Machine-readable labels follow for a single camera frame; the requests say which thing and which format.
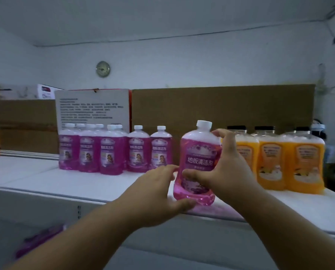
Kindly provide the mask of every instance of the bottle label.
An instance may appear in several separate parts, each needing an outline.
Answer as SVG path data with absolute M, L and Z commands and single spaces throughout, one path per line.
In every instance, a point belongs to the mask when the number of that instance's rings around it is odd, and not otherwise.
M 87 165 L 93 161 L 93 143 L 91 137 L 83 136 L 80 139 L 80 164 Z
M 254 149 L 250 146 L 238 145 L 236 146 L 237 151 L 241 154 L 241 156 L 245 159 L 246 163 L 249 165 L 252 170 L 252 158 L 254 155 Z
M 129 140 L 129 160 L 130 165 L 142 167 L 146 165 L 144 160 L 144 140 L 141 138 L 130 138 Z
M 169 149 L 171 147 L 171 141 L 156 138 L 152 140 L 152 156 L 151 156 L 151 164 L 154 168 L 159 166 L 166 166 L 168 156 L 167 154 L 170 153 Z
M 281 180 L 281 161 L 282 147 L 277 143 L 264 143 L 260 149 L 258 176 L 269 181 Z
M 103 138 L 101 140 L 101 165 L 108 167 L 114 164 L 115 153 L 114 153 L 115 141 L 111 138 Z
M 214 147 L 207 144 L 195 144 L 187 149 L 184 169 L 191 168 L 200 171 L 212 171 L 216 165 L 215 162 L 217 162 L 216 156 L 217 152 Z M 203 194 L 209 191 L 207 187 L 184 177 L 181 178 L 181 186 L 194 194 Z
M 72 158 L 72 142 L 69 136 L 60 136 L 60 160 L 70 160 Z
M 294 179 L 304 183 L 321 181 L 320 148 L 313 145 L 300 145 L 295 148 Z

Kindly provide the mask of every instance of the clock face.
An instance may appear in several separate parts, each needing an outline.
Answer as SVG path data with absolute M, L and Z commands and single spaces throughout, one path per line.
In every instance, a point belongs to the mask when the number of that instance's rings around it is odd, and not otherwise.
M 110 65 L 105 61 L 99 62 L 96 65 L 96 73 L 101 78 L 107 77 L 110 74 Z

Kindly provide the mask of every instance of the ceiling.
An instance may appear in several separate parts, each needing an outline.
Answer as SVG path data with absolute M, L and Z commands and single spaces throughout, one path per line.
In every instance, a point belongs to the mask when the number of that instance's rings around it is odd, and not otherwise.
M 0 0 L 0 27 L 37 46 L 322 20 L 335 0 Z

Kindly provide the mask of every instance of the white box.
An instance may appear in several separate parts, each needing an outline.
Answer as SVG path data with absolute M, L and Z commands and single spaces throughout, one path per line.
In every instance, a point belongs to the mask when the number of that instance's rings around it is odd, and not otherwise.
M 0 84 L 1 100 L 55 99 L 54 92 L 63 90 L 43 84 L 12 85 Z
M 57 129 L 65 123 L 121 124 L 130 131 L 129 89 L 56 91 Z

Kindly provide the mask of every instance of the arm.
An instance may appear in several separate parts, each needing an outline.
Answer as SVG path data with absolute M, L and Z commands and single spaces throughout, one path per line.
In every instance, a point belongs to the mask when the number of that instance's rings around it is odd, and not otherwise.
M 224 138 L 215 169 L 210 172 L 186 169 L 183 175 L 212 189 L 238 211 L 280 270 L 335 269 L 335 240 L 256 182 L 236 150 L 232 132 L 219 129 L 213 133 Z
M 103 205 L 74 226 L 22 257 L 8 270 L 102 269 L 122 242 L 141 227 L 159 225 L 195 206 L 167 199 L 172 173 L 162 166 L 139 177 L 117 200 Z

